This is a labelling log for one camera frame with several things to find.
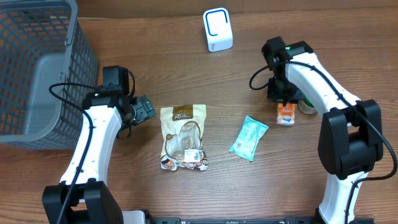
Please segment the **orange Kleenex tissue pack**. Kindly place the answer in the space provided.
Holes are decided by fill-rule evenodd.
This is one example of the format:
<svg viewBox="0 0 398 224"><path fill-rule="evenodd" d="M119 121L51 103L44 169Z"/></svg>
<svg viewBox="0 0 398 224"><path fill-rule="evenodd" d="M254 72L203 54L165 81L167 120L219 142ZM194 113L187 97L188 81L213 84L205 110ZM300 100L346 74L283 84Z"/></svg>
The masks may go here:
<svg viewBox="0 0 398 224"><path fill-rule="evenodd" d="M277 118L276 123L283 126L292 126L295 123L295 105L287 103L285 106L282 103L277 104Z"/></svg>

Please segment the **teal wet wipes pack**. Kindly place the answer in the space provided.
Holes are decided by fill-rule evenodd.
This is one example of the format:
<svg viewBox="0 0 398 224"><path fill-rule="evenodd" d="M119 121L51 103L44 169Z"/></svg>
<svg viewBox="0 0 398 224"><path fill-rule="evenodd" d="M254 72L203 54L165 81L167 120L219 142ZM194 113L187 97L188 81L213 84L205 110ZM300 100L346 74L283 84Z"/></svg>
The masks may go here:
<svg viewBox="0 0 398 224"><path fill-rule="evenodd" d="M268 129L266 124L246 116L238 137L229 151L252 162L257 145Z"/></svg>

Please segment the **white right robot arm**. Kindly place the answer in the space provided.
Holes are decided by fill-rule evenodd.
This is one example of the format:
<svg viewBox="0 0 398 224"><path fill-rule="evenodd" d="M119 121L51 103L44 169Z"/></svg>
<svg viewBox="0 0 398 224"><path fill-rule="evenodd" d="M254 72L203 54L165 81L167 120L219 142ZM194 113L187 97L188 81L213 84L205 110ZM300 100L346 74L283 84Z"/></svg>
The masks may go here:
<svg viewBox="0 0 398 224"><path fill-rule="evenodd" d="M322 118L318 156L328 177L314 221L373 223L372 218L355 217L354 206L360 180L383 157L379 105L345 90L304 41L287 45L274 37L261 52L274 74L269 79L268 99L283 105L308 100Z"/></svg>

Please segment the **green lid jar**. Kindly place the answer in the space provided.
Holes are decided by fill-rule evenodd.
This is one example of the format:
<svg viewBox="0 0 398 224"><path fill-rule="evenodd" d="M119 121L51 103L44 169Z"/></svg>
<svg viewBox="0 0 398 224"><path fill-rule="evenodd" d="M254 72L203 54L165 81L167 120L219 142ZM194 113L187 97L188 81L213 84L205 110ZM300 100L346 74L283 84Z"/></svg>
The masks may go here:
<svg viewBox="0 0 398 224"><path fill-rule="evenodd" d="M311 104L308 98L298 101L298 108L304 114L316 114L316 108Z"/></svg>

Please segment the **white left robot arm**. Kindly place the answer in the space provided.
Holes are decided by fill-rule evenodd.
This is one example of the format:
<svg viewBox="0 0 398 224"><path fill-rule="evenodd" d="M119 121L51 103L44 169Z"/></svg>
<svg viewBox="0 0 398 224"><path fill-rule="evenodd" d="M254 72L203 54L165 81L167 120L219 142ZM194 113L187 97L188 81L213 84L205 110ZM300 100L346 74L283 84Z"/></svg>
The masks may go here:
<svg viewBox="0 0 398 224"><path fill-rule="evenodd" d="M123 211L107 186L108 166L120 131L155 116L146 95L121 66L103 67L103 83L91 87L77 110L83 114L78 143L59 184L47 186L42 203L50 223L152 223L146 210Z"/></svg>

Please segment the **beige snack bag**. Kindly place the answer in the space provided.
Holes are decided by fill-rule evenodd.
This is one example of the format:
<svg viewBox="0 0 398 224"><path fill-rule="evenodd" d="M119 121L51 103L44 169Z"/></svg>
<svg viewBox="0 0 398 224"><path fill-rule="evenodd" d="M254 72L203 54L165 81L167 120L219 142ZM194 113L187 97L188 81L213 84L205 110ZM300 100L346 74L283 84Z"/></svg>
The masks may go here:
<svg viewBox="0 0 398 224"><path fill-rule="evenodd" d="M205 119L205 105L183 105L160 110L164 140L160 155L162 169L208 169L208 159L203 149Z"/></svg>

